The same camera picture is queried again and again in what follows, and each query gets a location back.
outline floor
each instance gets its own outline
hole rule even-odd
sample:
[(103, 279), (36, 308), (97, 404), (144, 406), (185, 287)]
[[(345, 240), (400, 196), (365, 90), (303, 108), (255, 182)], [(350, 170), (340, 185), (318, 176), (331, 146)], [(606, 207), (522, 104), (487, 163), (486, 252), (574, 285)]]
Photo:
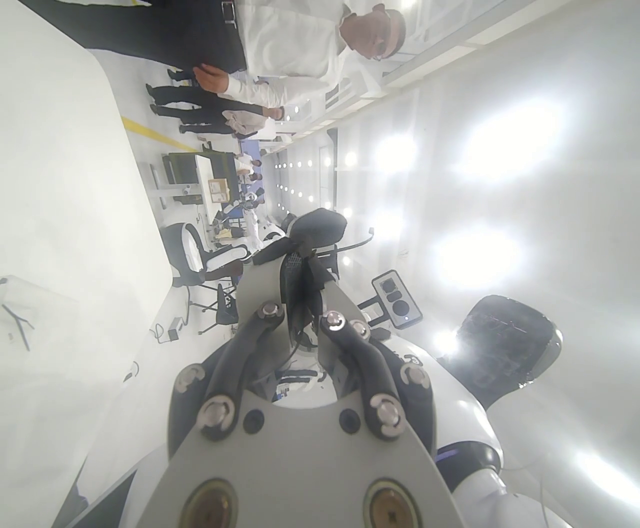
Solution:
[[(109, 3), (127, 5), (130, 2)], [(156, 169), (158, 183), (168, 183), (163, 154), (201, 150), (204, 140), (211, 141), (216, 150), (239, 152), (237, 141), (230, 136), (205, 134), (199, 138), (191, 133), (180, 134), (177, 120), (151, 112), (145, 83), (152, 86), (171, 84), (166, 66), (106, 51), (93, 51), (93, 54), (109, 79), (147, 189), (156, 188), (151, 166)], [(205, 240), (202, 206), (182, 205), (167, 199), (166, 208), (163, 208), (158, 198), (150, 198), (150, 206), (159, 227), (188, 221), (197, 227)], [(215, 292), (198, 287), (190, 289), (195, 302), (208, 305), (215, 300)], [(150, 329), (145, 345), (132, 365), (133, 376), (123, 383), (122, 393), (97, 436), (78, 479), (80, 494), (90, 503), (142, 457), (166, 442), (170, 388), (177, 373), (190, 363), (201, 362), (220, 342), (230, 337), (230, 329), (222, 326), (199, 336), (199, 330), (213, 324), (215, 314), (192, 307), (189, 324), (179, 340), (167, 342), (166, 331), (173, 318), (186, 318), (187, 300), (185, 287), (172, 288), (168, 293), (156, 319), (159, 326)]]
[[(328, 204), (351, 215), (343, 245), (376, 228), (341, 286), (364, 300), (397, 269), (424, 313), (404, 334), (434, 355), (487, 294), (558, 325), (558, 361), (489, 415), (512, 489), (542, 479), (583, 528), (640, 523), (639, 23), (634, 1), (574, 3), (340, 122)], [(310, 209), (330, 144), (265, 158), (273, 216)]]

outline black chair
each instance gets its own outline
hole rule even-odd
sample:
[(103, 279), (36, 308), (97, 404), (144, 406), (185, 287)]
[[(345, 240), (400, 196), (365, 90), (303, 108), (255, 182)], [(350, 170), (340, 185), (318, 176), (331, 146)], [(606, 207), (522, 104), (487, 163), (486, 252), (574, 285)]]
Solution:
[[(173, 286), (201, 286), (205, 281), (207, 264), (211, 259), (219, 257), (238, 248), (244, 250), (245, 259), (249, 256), (249, 249), (244, 245), (225, 246), (216, 251), (209, 251), (204, 248), (198, 230), (190, 223), (176, 223), (160, 230), (164, 248), (171, 265), (178, 270), (179, 277), (174, 277)], [(193, 255), (189, 248), (185, 248), (185, 243), (193, 241), (198, 255)]]
[[(215, 258), (238, 248), (244, 250), (241, 258), (245, 259), (249, 256), (249, 249), (244, 245), (225, 246), (216, 251), (207, 251), (202, 244), (202, 239), (198, 230), (190, 223), (177, 223), (160, 230), (164, 248), (171, 265), (178, 270), (180, 276), (174, 277), (173, 286), (199, 286), (204, 289), (216, 292), (216, 301), (210, 305), (201, 305), (193, 301), (189, 301), (189, 309), (191, 306), (202, 308), (203, 312), (212, 310), (216, 312), (216, 322), (212, 326), (198, 332), (202, 335), (211, 328), (219, 324), (236, 324), (238, 322), (238, 314), (236, 309), (236, 300), (231, 297), (236, 291), (237, 278), (230, 279), (230, 287), (226, 289), (222, 284), (218, 284), (216, 288), (208, 286), (206, 281), (207, 263)], [(193, 243), (197, 248), (197, 255), (194, 255), (191, 248), (186, 248), (185, 244)]]
[(216, 301), (209, 306), (203, 306), (197, 303), (189, 304), (202, 308), (203, 312), (206, 312), (207, 310), (213, 310), (216, 313), (216, 322), (211, 326), (208, 326), (204, 330), (200, 330), (198, 332), (198, 335), (202, 335), (203, 333), (208, 332), (209, 330), (211, 330), (211, 328), (215, 328), (216, 326), (228, 326), (230, 324), (237, 324), (238, 310), (236, 307), (236, 300), (231, 297), (231, 294), (236, 291), (236, 286), (237, 283), (232, 286), (230, 291), (226, 291), (222, 284), (218, 284), (218, 288), (216, 289)]

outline humanoid robot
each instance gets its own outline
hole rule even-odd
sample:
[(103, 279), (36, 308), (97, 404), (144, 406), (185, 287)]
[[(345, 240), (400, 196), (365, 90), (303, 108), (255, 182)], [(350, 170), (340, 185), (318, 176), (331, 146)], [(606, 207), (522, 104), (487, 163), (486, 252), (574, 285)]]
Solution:
[[(459, 353), (436, 360), (378, 326), (422, 319), (395, 271), (357, 305), (321, 263), (316, 248), (335, 247), (345, 227), (318, 209), (245, 265), (239, 329), (177, 376), (166, 470), (130, 484), (120, 528), (569, 528), (507, 491), (486, 415), (553, 363), (559, 331), (489, 296), (458, 330)], [(383, 315), (368, 321), (373, 304)], [(291, 408), (278, 387), (303, 342), (332, 398)]]

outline ceiling light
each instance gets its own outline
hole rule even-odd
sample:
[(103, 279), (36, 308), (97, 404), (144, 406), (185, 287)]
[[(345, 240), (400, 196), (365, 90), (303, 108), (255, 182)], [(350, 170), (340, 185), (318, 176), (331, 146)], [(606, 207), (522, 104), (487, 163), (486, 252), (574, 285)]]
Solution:
[(415, 142), (410, 136), (391, 136), (378, 145), (376, 165), (380, 170), (391, 174), (409, 170), (413, 166), (415, 153)]
[(455, 330), (442, 330), (433, 336), (433, 345), (443, 355), (453, 354), (458, 350), (458, 333)]
[(401, 212), (379, 212), (373, 219), (377, 240), (398, 239), (404, 229), (404, 219)]
[(609, 495), (640, 506), (640, 488), (624, 473), (594, 454), (580, 453), (577, 462), (589, 478)]
[(521, 257), (514, 240), (487, 228), (453, 234), (436, 246), (441, 279), (461, 288), (482, 288), (499, 282), (517, 268)]
[(348, 153), (344, 158), (344, 163), (347, 167), (353, 167), (358, 162), (358, 156), (355, 152)]
[(487, 180), (530, 171), (549, 155), (561, 122), (559, 108), (548, 101), (509, 108), (472, 131), (456, 169)]

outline chair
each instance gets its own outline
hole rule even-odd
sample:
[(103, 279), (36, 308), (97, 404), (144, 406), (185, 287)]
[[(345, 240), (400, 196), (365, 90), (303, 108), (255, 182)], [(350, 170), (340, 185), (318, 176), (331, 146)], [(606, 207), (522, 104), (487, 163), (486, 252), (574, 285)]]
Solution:
[(201, 286), (206, 281), (207, 271), (213, 271), (232, 260), (243, 260), (249, 256), (244, 244), (225, 246), (208, 251), (202, 244), (198, 230), (190, 223), (176, 223), (160, 230), (164, 248), (171, 265), (178, 270), (173, 286)]
[(207, 251), (202, 244), (198, 230), (193, 224), (178, 223), (160, 230), (164, 248), (169, 262), (178, 270), (179, 276), (174, 277), (173, 286), (200, 286), (208, 290), (216, 291), (216, 301), (210, 305), (201, 305), (189, 301), (191, 306), (202, 308), (203, 312), (212, 310), (216, 312), (216, 322), (212, 326), (198, 332), (202, 335), (219, 324), (235, 324), (238, 322), (236, 300), (231, 294), (236, 291), (237, 279), (231, 278), (231, 286), (225, 290), (222, 284), (217, 288), (207, 286), (206, 272), (224, 266), (236, 259), (245, 259), (249, 256), (249, 249), (244, 244), (238, 246), (225, 246), (216, 251)]
[(231, 297), (231, 294), (236, 291), (237, 283), (234, 284), (232, 278), (232, 288), (226, 291), (222, 284), (218, 284), (216, 289), (216, 301), (209, 306), (199, 305), (198, 303), (189, 302), (189, 306), (198, 306), (202, 308), (203, 312), (207, 310), (213, 310), (216, 313), (216, 322), (211, 326), (208, 326), (204, 330), (200, 330), (198, 335), (202, 335), (205, 332), (215, 328), (219, 325), (229, 326), (230, 324), (237, 324), (238, 322), (238, 310), (236, 307), (236, 300)]

